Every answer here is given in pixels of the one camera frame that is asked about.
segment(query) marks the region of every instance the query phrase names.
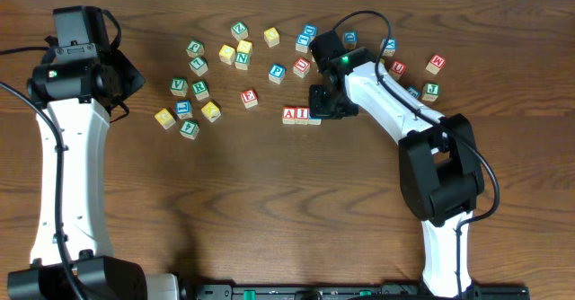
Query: black cable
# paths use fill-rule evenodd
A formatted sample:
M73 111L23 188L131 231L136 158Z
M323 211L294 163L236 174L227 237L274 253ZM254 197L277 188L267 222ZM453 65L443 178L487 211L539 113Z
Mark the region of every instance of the black cable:
M121 101L118 105L125 111L125 113L121 116L118 116L115 120L111 121L110 123L126 118L129 115L129 108L123 101Z
M66 248L65 248L65 235L62 229L62 180L63 180L63 168L64 168L64 151L65 147L62 143L62 136L60 136L59 130L56 128L56 125L46 116L46 114L38 108L34 102L32 102L28 97L24 96L22 93L18 92L16 89L11 87L8 84L0 81L0 87L5 89L7 92L15 95L16 97L20 98L22 101L26 102L27 105L30 106L36 113L46 122L48 128L54 135L54 140L56 142L56 193L55 193L55 202L54 202L54 224L56 226L56 243L57 243L57 250L60 254L60 259L62 260L62 268L64 269L64 273L66 275L66 280L68 284L72 287L72 290L76 294L76 296L81 300L87 300L87 296L85 295L82 288L80 288L80 281L77 281L74 277L74 272L72 272L72 267L70 262L68 261L68 257L66 255Z
M484 214L466 219L460 223L457 224L456 227L456 279L457 279L457 293L459 295L459 297L461 298L463 296L463 292L461 289L461 260L460 260L460 254L461 254L461 227L467 224L471 224L474 222L478 222L480 220L483 220L485 218L490 217L491 215L493 215L495 213L495 211L497 210L497 208L499 207L500 204L500 185L497 182L497 178L495 177L495 172L493 171L493 169L491 168L491 166L487 163L487 160L485 160L485 158L477 151L477 149L475 147L473 147L472 144L470 144L467 139L461 135L459 135L458 133L452 131L449 128L446 128L445 126L441 125L440 123L436 122L433 119L428 118L427 116L421 114L421 110L412 106L410 103L408 103L407 101L405 101L403 99L403 97L401 97L399 94L397 94L396 92L394 92L389 85L385 82L385 79L379 74L379 63L378 61L381 60L381 58L384 55L384 51L385 48L387 47L387 42L389 41L389 39L393 36L392 35L392 25L389 22L389 20L387 19L387 17L385 17L384 15L382 15L381 13L378 12L374 12L374 11L358 11L355 13L351 13L349 15L347 15L346 17L344 17L341 21L337 22L334 26L333 29L335 30L338 26L340 26L343 22L345 22L346 20L348 20L349 18L358 15L358 14L363 14L363 13L367 13L367 14L373 14L376 16L381 17L384 21L385 24L387 25L387 37L384 40L384 44L381 48L381 50L379 51L379 55L377 56L376 59L376 78L377 78L377 82L380 83L385 90L391 94L397 101L399 101L405 108L407 108L409 111L413 112L413 114L415 114L416 117L419 117L421 119L423 119L425 122L429 123L431 126L439 129L440 131L442 131L443 133L445 133L446 135L448 135L449 137L452 137L453 139L459 141L465 148L467 148L469 151L471 151L471 153L473 155L475 155L475 157L477 157L477 159L479 160L479 162L482 164L483 168L485 169L485 171L489 174L489 177L491 179L491 183L493 184L493 205L491 206L491 208L485 212Z
M47 51L50 48L47 47L25 47L25 48L17 48L17 49L7 49L0 51L0 55L8 55L13 53L20 53L20 52L27 52L31 50L39 50L39 51Z

